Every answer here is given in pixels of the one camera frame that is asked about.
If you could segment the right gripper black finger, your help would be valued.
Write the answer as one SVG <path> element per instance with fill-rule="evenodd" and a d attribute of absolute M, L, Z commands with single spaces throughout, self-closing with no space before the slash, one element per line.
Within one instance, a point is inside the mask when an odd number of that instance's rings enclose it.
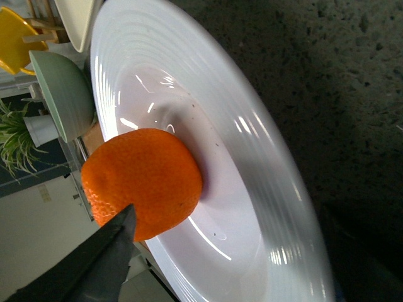
<path fill-rule="evenodd" d="M 135 208 L 124 208 L 7 301 L 118 301 L 134 249 Z"/>

